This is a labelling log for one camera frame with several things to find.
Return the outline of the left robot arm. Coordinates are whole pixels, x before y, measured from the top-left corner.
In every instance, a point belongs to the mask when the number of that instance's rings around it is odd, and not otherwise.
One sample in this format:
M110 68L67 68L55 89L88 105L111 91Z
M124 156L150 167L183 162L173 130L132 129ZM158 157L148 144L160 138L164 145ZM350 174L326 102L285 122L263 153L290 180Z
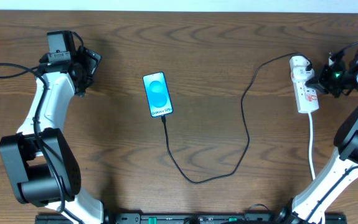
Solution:
M92 85L101 56L80 45L77 33L49 32L49 53L35 69L36 93L27 118L11 136L0 140L0 154L19 203L59 212L72 223L109 223L102 201L83 187L80 168L64 138L67 109L73 96Z

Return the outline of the blue Samsung Galaxy smartphone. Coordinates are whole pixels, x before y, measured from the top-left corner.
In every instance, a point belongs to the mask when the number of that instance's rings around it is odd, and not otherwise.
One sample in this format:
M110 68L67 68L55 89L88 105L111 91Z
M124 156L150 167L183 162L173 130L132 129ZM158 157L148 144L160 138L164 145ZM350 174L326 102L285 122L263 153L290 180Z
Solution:
M163 72L143 76L143 85L153 118L173 113L173 105Z

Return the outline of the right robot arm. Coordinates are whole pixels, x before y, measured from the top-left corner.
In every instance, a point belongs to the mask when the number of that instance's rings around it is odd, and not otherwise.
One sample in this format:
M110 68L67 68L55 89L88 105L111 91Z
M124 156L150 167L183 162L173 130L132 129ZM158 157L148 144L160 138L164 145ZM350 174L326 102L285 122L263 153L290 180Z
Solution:
M345 65L341 49L331 53L318 73L304 56L290 59L291 79L300 113L311 114L318 106L317 94L338 98L358 91L358 49ZM292 198L275 218L275 223L324 223L324 212L358 178L358 106L338 129L334 151L319 174L313 174L308 187Z

